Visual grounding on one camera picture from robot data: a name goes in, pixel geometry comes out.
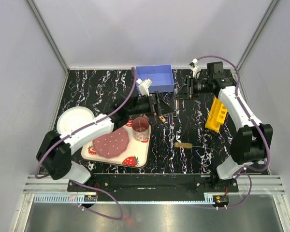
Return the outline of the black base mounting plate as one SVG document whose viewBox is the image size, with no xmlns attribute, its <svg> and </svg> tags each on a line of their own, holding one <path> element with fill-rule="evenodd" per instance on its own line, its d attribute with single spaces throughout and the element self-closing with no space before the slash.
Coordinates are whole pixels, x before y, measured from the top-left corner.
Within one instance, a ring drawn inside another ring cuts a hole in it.
<svg viewBox="0 0 290 232">
<path fill-rule="evenodd" d="M 237 181 L 215 180 L 209 174 L 93 174 L 87 186 L 107 192 L 124 189 L 180 189 L 237 193 Z"/>
</svg>

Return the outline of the white paper plate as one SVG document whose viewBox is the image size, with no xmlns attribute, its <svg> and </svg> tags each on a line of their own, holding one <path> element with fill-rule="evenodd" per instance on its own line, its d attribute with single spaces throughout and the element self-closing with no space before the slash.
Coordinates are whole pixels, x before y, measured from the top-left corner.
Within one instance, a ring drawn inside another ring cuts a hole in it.
<svg viewBox="0 0 290 232">
<path fill-rule="evenodd" d="M 64 132 L 72 132 L 95 118 L 93 112 L 82 106 L 72 107 L 62 113 L 57 121 L 57 131 L 62 134 Z"/>
</svg>

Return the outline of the right power connector box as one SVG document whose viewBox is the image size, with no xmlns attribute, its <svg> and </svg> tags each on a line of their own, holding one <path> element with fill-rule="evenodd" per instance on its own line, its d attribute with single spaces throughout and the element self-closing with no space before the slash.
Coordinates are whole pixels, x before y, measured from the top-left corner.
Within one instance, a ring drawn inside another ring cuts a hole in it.
<svg viewBox="0 0 290 232">
<path fill-rule="evenodd" d="M 227 205 L 229 203 L 229 196 L 228 195 L 218 195 L 214 197 L 215 204 L 222 204 Z"/>
</svg>

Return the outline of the blue plastic box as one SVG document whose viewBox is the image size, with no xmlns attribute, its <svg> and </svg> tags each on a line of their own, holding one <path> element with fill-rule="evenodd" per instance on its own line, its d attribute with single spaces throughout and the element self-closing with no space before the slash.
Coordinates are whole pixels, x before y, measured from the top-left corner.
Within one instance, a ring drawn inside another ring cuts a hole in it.
<svg viewBox="0 0 290 232">
<path fill-rule="evenodd" d="M 174 91 L 174 77 L 171 65 L 137 66 L 137 77 L 139 79 L 150 79 L 149 93 L 172 93 Z"/>
</svg>

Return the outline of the pink enamel mug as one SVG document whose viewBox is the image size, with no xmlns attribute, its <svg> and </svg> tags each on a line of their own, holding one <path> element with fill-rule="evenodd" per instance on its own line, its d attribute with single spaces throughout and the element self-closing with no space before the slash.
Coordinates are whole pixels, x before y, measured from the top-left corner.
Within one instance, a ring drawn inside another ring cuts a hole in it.
<svg viewBox="0 0 290 232">
<path fill-rule="evenodd" d="M 139 116 L 132 121 L 132 132 L 135 140 L 143 142 L 149 138 L 149 121 L 144 116 Z"/>
</svg>

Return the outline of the yellow test tube rack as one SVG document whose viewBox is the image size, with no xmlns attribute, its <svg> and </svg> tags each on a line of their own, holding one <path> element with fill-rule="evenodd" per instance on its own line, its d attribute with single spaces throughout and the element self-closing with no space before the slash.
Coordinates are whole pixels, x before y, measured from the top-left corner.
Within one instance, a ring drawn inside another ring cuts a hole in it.
<svg viewBox="0 0 290 232">
<path fill-rule="evenodd" d="M 205 123 L 205 128 L 219 132 L 220 126 L 225 122 L 227 112 L 225 105 L 215 97 Z"/>
</svg>

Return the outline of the metal crucible tongs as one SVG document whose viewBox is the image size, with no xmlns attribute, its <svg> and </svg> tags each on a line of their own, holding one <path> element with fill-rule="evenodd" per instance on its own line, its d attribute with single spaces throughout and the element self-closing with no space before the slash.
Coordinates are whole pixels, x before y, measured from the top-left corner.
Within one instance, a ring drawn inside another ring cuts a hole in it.
<svg viewBox="0 0 290 232">
<path fill-rule="evenodd" d="M 176 139 L 175 123 L 174 123 L 174 113 L 168 114 L 169 121 L 169 142 L 171 150 L 174 149 L 174 143 Z"/>
</svg>

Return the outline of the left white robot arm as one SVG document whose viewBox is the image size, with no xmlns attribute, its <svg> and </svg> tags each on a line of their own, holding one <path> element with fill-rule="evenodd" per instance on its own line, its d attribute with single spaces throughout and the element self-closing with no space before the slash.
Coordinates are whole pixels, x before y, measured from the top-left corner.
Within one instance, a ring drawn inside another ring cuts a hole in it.
<svg viewBox="0 0 290 232">
<path fill-rule="evenodd" d="M 38 166 L 47 171 L 53 180 L 67 178 L 78 182 L 83 191 L 94 188 L 95 180 L 89 170 L 71 160 L 71 156 L 87 143 L 105 134 L 112 133 L 124 126 L 130 116 L 145 114 L 147 116 L 164 116 L 174 109 L 163 101 L 158 92 L 149 96 L 128 95 L 108 114 L 100 114 L 89 123 L 72 131 L 60 134 L 49 131 L 39 148 L 36 159 Z"/>
</svg>

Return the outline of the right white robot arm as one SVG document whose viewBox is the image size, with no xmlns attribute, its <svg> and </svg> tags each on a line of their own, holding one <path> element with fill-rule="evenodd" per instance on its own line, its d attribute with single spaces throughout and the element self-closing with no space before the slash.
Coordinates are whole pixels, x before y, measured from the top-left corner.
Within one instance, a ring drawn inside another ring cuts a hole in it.
<svg viewBox="0 0 290 232">
<path fill-rule="evenodd" d="M 230 155 L 206 181 L 214 191 L 226 190 L 245 168 L 262 172 L 270 161 L 273 128 L 262 123 L 251 111 L 239 90 L 239 81 L 227 75 L 222 62 L 207 64 L 206 74 L 194 59 L 190 64 L 192 75 L 176 93 L 177 100 L 192 100 L 199 94 L 215 96 L 205 127 L 218 132 L 226 115 L 233 120 L 236 135 L 232 140 Z"/>
</svg>

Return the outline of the power connector box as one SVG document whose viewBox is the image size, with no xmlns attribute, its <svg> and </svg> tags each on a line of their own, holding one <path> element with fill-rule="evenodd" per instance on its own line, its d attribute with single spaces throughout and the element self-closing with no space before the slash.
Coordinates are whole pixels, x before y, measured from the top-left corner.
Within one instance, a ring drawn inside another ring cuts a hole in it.
<svg viewBox="0 0 290 232">
<path fill-rule="evenodd" d="M 214 197 L 215 204 L 222 204 L 227 205 L 229 203 L 229 196 L 228 195 L 218 195 Z"/>
<path fill-rule="evenodd" d="M 96 194 L 85 194 L 84 195 L 84 202 L 86 203 L 94 203 L 97 200 Z"/>
</svg>

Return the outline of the strawberry pattern tray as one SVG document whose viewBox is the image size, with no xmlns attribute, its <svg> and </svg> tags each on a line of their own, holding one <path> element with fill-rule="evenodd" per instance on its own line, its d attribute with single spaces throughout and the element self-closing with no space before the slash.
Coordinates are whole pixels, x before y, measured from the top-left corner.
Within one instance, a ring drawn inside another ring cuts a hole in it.
<svg viewBox="0 0 290 232">
<path fill-rule="evenodd" d="M 150 138 L 143 142 L 134 139 L 132 132 L 132 120 L 129 120 L 123 126 L 129 133 L 129 145 L 121 155 L 115 158 L 107 159 L 100 157 L 92 147 L 92 141 L 83 146 L 81 156 L 83 159 L 94 162 L 119 165 L 124 167 L 143 168 L 147 164 L 149 157 Z"/>
</svg>

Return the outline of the wooden test tube clamp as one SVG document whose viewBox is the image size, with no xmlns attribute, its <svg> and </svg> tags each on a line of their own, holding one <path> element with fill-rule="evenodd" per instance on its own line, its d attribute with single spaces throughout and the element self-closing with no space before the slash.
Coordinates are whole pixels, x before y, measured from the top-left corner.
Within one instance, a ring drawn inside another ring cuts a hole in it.
<svg viewBox="0 0 290 232">
<path fill-rule="evenodd" d="M 165 123 L 166 122 L 166 119 L 164 116 L 159 116 L 159 120 L 162 122 L 162 123 Z"/>
</svg>

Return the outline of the left power connector box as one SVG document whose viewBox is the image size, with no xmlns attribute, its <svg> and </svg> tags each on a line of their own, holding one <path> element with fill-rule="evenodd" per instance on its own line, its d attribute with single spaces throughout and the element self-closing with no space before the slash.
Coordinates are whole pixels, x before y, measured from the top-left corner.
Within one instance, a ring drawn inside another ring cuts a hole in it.
<svg viewBox="0 0 290 232">
<path fill-rule="evenodd" d="M 84 195 L 84 202 L 86 203 L 94 203 L 97 200 L 96 194 L 85 194 Z"/>
</svg>

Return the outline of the pink dotted plate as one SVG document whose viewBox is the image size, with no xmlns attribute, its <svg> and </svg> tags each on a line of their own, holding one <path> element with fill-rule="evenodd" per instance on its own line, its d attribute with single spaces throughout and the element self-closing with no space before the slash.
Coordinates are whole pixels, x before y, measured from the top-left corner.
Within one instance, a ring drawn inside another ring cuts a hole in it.
<svg viewBox="0 0 290 232">
<path fill-rule="evenodd" d="M 93 140 L 92 147 L 100 157 L 111 159 L 118 157 L 126 151 L 129 142 L 129 133 L 122 127 Z"/>
</svg>

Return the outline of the test tube brush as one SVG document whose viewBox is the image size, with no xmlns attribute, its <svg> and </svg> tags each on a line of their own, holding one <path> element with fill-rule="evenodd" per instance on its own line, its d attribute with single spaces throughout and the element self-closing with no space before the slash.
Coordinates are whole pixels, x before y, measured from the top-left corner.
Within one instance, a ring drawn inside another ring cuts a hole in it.
<svg viewBox="0 0 290 232">
<path fill-rule="evenodd" d="M 180 142 L 175 142 L 173 144 L 174 148 L 183 148 L 183 149 L 193 149 L 193 148 L 200 148 L 200 149 L 204 149 L 204 150 L 214 150 L 213 148 L 207 148 L 207 147 L 203 147 L 203 146 L 197 146 L 197 145 L 193 145 L 191 143 L 180 143 Z"/>
</svg>

